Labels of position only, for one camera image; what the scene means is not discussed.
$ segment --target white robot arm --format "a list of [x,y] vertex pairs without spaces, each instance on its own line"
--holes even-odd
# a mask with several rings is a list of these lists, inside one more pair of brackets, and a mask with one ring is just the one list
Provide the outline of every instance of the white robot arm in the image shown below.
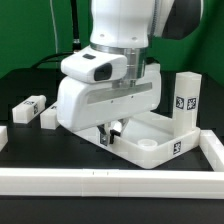
[[76,132],[156,109],[160,66],[145,67],[148,37],[161,35],[173,2],[92,1],[91,44],[61,66],[68,77],[59,88],[58,120],[65,128]]

